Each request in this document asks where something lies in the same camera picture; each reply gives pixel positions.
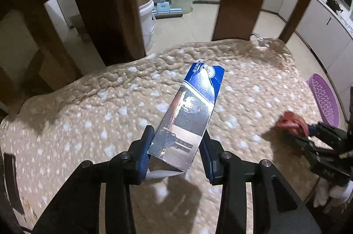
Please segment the white gloved right hand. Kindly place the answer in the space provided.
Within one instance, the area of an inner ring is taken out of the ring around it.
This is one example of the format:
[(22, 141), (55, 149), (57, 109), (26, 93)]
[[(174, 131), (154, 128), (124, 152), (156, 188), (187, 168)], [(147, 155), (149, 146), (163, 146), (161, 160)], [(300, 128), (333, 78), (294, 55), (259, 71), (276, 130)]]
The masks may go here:
[(344, 186), (332, 184), (327, 180), (320, 178), (315, 188), (314, 208), (325, 206), (329, 199), (331, 206), (340, 206), (344, 204), (352, 194), (352, 181), (350, 180)]

